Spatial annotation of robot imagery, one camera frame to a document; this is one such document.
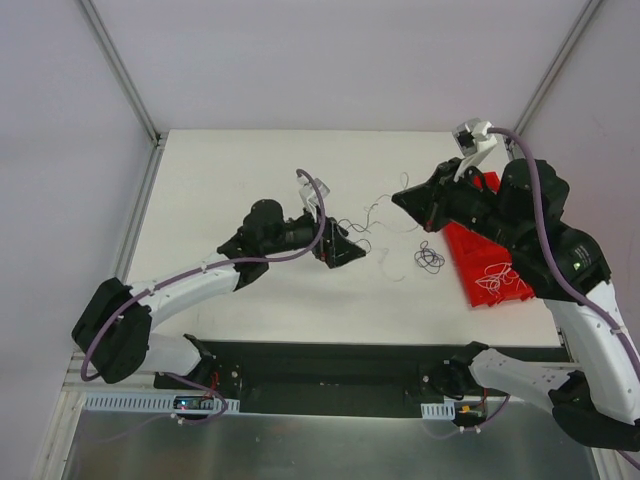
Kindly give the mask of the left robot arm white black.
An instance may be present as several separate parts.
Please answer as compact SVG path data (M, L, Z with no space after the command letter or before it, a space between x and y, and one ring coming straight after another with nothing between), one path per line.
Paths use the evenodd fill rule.
M367 252L319 207L285 218L272 199L256 202L236 233L183 272L126 285L116 277L93 294L71 337L84 353L81 377L119 383L139 371L176 375L188 388L214 384L213 354L192 334L157 333L164 321L215 296L235 293L263 276L270 264L311 253L328 268Z

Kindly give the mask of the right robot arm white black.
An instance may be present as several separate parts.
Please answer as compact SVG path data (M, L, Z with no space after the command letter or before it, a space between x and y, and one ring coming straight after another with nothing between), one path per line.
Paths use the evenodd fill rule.
M550 414L576 442L639 448L639 360L623 332L611 271L598 243L562 220L568 183L543 160L509 162L497 190L454 158L393 203L428 232L460 225L505 248L519 278L551 312L577 367L560 372L479 342L432 375L446 396L495 389Z

